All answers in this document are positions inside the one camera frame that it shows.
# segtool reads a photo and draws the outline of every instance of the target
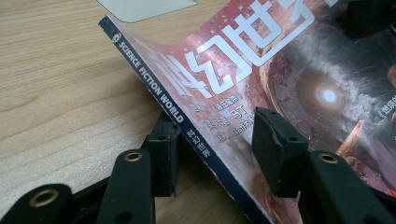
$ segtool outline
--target wooden surface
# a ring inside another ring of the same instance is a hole
[[[175,43],[227,1],[128,24]],[[0,217],[25,192],[64,183],[74,192],[105,178],[123,150],[140,147],[161,113],[97,22],[96,1],[0,2]],[[190,149],[178,196],[156,199],[157,223],[248,223]]]

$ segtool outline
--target black clamp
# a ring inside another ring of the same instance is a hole
[[[396,200],[370,190],[340,156],[308,141],[275,111],[256,108],[252,148],[275,196],[297,198],[304,224],[396,223]]]
[[[162,113],[143,149],[121,153],[110,177],[72,194],[49,184],[23,195],[1,224],[155,223],[154,197],[176,195],[180,130]]]

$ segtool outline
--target magazine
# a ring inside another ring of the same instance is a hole
[[[100,25],[251,222],[301,223],[297,200],[275,197],[253,156],[256,106],[396,197],[396,38],[349,37],[346,9],[342,0],[232,0],[174,45],[112,16]]]

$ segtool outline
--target wooden table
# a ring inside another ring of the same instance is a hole
[[[130,26],[175,43],[226,0],[199,0]],[[0,217],[25,192],[64,183],[74,192],[109,176],[122,151],[138,148],[161,108],[97,22],[96,1],[0,2]],[[178,196],[157,198],[157,223],[248,223],[190,149]]]

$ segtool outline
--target glowing orb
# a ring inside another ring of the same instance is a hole
[[[335,93],[334,91],[325,91],[323,92],[323,97],[326,101],[332,103],[335,101]]]

